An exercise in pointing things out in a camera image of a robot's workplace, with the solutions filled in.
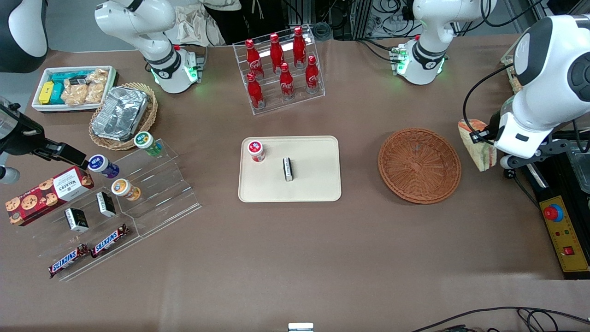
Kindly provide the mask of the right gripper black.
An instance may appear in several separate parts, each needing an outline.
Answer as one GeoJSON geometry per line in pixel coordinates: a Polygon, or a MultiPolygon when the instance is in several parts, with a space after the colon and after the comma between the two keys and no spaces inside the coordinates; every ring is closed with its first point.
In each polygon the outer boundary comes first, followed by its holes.
{"type": "Polygon", "coordinates": [[[87,155],[63,142],[46,141],[44,128],[19,111],[19,104],[1,106],[1,154],[31,154],[87,169],[87,155]]]}

